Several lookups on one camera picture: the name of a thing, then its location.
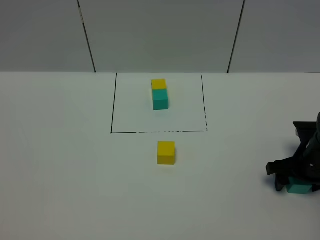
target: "stacked cubes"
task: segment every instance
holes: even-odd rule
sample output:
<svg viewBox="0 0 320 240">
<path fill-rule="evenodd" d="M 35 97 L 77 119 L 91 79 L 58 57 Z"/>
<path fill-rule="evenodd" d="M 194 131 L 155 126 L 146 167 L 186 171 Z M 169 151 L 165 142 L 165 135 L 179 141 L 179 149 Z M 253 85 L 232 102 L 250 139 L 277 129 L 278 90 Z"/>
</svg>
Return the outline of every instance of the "stacked cubes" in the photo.
<svg viewBox="0 0 320 240">
<path fill-rule="evenodd" d="M 153 110 L 168 109 L 168 92 L 165 79 L 151 80 Z"/>
</svg>

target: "white tabletop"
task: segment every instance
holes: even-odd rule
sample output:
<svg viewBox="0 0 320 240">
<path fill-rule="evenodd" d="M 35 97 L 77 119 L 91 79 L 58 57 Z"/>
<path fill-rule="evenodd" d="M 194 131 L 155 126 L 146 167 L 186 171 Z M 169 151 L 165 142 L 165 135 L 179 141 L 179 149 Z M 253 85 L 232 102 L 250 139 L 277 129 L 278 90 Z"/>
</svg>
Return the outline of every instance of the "white tabletop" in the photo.
<svg viewBox="0 0 320 240">
<path fill-rule="evenodd" d="M 172 111 L 152 110 L 158 77 Z M 295 152 L 319 89 L 319 74 L 0 73 L 0 239 L 317 240 L 320 195 L 275 192 L 266 165 Z M 176 131 L 159 123 L 173 110 Z"/>
</svg>

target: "yellow cube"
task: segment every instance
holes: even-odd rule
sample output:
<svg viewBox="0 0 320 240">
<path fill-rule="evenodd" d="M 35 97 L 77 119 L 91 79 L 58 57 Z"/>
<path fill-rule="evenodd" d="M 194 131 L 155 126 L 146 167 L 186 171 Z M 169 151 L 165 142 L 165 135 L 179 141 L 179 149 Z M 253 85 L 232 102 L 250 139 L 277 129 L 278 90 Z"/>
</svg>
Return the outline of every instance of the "yellow cube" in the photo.
<svg viewBox="0 0 320 240">
<path fill-rule="evenodd" d="M 152 79 L 151 86 L 152 86 L 152 90 L 166 89 L 167 88 L 166 80 L 165 79 Z"/>
<path fill-rule="evenodd" d="M 174 141 L 158 141 L 158 164 L 174 165 L 175 155 Z"/>
</svg>

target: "teal cube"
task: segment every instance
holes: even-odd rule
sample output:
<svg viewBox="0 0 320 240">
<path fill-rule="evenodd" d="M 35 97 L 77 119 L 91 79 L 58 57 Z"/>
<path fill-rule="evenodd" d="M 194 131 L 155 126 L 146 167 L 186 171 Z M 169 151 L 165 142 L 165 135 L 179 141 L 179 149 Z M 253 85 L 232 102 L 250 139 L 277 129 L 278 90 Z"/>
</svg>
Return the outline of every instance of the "teal cube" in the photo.
<svg viewBox="0 0 320 240">
<path fill-rule="evenodd" d="M 290 184 L 286 186 L 289 194 L 307 194 L 312 188 L 312 184 L 306 181 L 301 181 L 294 177 L 289 177 Z"/>
<path fill-rule="evenodd" d="M 152 90 L 153 110 L 168 109 L 168 92 L 167 89 Z"/>
</svg>

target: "black line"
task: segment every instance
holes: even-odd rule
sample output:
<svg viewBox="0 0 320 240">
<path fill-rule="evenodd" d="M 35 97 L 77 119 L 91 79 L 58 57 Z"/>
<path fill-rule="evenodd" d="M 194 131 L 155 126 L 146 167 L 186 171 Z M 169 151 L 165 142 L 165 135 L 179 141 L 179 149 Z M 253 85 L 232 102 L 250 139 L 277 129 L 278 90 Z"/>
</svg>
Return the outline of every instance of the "black line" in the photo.
<svg viewBox="0 0 320 240">
<path fill-rule="evenodd" d="M 245 3 L 246 3 L 246 0 L 243 0 L 242 9 L 241 9 L 240 18 L 239 18 L 239 23 L 238 23 L 238 27 L 236 29 L 235 38 L 234 38 L 234 42 L 233 42 L 233 47 L 232 47 L 231 57 L 230 57 L 230 61 L 229 61 L 229 66 L 228 66 L 228 70 L 226 72 L 227 74 L 230 71 L 232 58 L 234 56 L 235 46 L 236 46 L 236 42 L 237 42 L 237 38 L 238 38 L 238 33 L 239 33 L 240 24 L 241 24 L 242 13 L 244 12 Z"/>
<path fill-rule="evenodd" d="M 202 131 L 182 131 L 183 133 L 198 133 L 198 132 L 204 132 L 203 130 Z"/>
<path fill-rule="evenodd" d="M 116 132 L 112 132 L 112 127 L 114 126 L 114 114 L 115 114 L 115 102 L 116 102 L 116 90 L 117 90 L 117 76 L 118 76 L 118 73 L 115 74 L 113 110 L 112 110 L 111 132 L 110 132 L 111 134 L 115 134 L 116 133 Z"/>
<path fill-rule="evenodd" d="M 201 74 L 201 83 L 202 83 L 202 97 L 203 97 L 203 105 L 205 105 L 205 94 L 204 94 L 204 80 Z"/>
<path fill-rule="evenodd" d="M 127 132 L 112 132 L 111 134 L 137 134 L 135 131 L 127 131 Z"/>
<path fill-rule="evenodd" d="M 204 92 L 204 79 L 203 79 L 203 77 L 202 77 L 202 74 L 201 74 L 201 84 L 202 84 L 202 96 L 203 96 L 203 108 L 204 108 L 205 126 L 206 126 L 206 131 L 208 132 L 207 112 L 206 112 L 205 92 Z"/>
<path fill-rule="evenodd" d="M 90 57 L 91 57 L 92 65 L 93 65 L 93 70 L 94 70 L 94 72 L 96 73 L 96 72 L 97 72 L 97 71 L 96 71 L 96 66 L 95 66 L 95 62 L 94 62 L 94 57 L 92 56 L 92 51 L 91 51 L 91 47 L 90 47 L 90 43 L 89 43 L 89 38 L 88 38 L 86 26 L 85 26 L 84 16 L 82 15 L 82 11 L 81 11 L 81 7 L 80 7 L 79 0 L 76 0 L 76 1 L 78 2 L 80 17 L 81 17 L 81 21 L 82 21 L 82 26 L 83 26 L 83 30 L 84 30 L 84 34 L 85 34 L 86 43 L 88 44 L 88 48 L 89 48 L 89 53 L 90 53 Z"/>
</svg>

